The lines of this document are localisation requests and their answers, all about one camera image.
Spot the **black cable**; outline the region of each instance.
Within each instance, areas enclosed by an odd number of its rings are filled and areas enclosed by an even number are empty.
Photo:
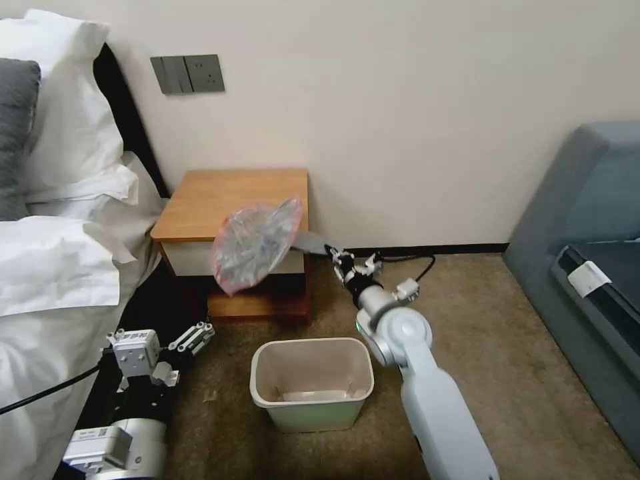
[[[420,275],[418,275],[416,277],[416,279],[415,279],[416,282],[419,282],[420,279],[422,277],[424,277],[427,274],[427,272],[433,268],[433,265],[435,264],[435,256],[434,255],[409,255],[407,257],[389,257],[389,258],[382,257],[382,262],[384,262],[384,263],[400,263],[400,262],[404,262],[404,261],[418,260],[418,259],[422,259],[422,258],[427,258],[427,259],[430,259],[431,261],[429,262],[427,267],[424,270],[422,270]]]
[[[422,273],[415,278],[416,282],[419,282],[420,279],[422,277],[424,277],[427,274],[427,272],[429,270],[431,270],[433,268],[433,266],[435,265],[435,256],[434,255],[426,255],[425,258],[431,259],[431,262],[429,262],[429,264],[426,266],[426,268],[424,270],[422,270]]]
[[[425,258],[424,255],[409,255],[407,257],[382,257],[382,261],[386,263],[400,263],[409,260],[418,260],[420,258]]]
[[[52,393],[57,392],[58,390],[62,390],[64,388],[67,388],[70,385],[73,385],[74,383],[79,382],[80,380],[83,380],[85,378],[87,378],[88,376],[90,376],[92,373],[97,372],[98,370],[100,370],[100,366],[102,364],[102,359],[100,360],[100,362],[98,362],[98,364],[92,368],[90,368],[89,370],[87,370],[84,373],[81,373],[80,375],[75,376],[74,378],[71,378],[69,380],[66,380],[62,383],[59,383],[58,385],[51,387],[49,389],[46,390],[42,390],[42,392],[40,393],[36,393],[30,397],[27,397],[25,399],[19,400],[15,403],[12,403],[10,405],[7,405],[6,407],[2,407],[0,409],[0,415],[4,415],[5,413],[8,413],[12,410],[16,410],[20,407],[24,407],[25,405],[28,405],[32,402],[35,402],[36,400],[40,400],[41,398],[44,398],[48,395],[51,395]]]

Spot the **trash can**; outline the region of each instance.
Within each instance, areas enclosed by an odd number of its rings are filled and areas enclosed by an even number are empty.
[[[249,388],[284,432],[342,430],[373,391],[371,358],[352,338],[272,341],[253,355]]]

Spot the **nightstand drawer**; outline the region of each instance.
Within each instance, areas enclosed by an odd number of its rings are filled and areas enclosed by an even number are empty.
[[[212,275],[211,249],[213,242],[163,242],[162,248],[173,271],[178,276]],[[304,273],[302,252],[290,251],[273,273]]]

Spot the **pink plastic bag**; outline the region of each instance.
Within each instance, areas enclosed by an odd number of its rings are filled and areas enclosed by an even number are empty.
[[[213,242],[213,276],[228,296],[257,285],[287,254],[303,206],[292,197],[276,208],[258,203],[227,217]]]

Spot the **gray switch panel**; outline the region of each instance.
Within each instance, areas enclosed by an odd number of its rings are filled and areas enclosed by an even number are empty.
[[[225,90],[217,55],[152,57],[151,65],[165,95]]]

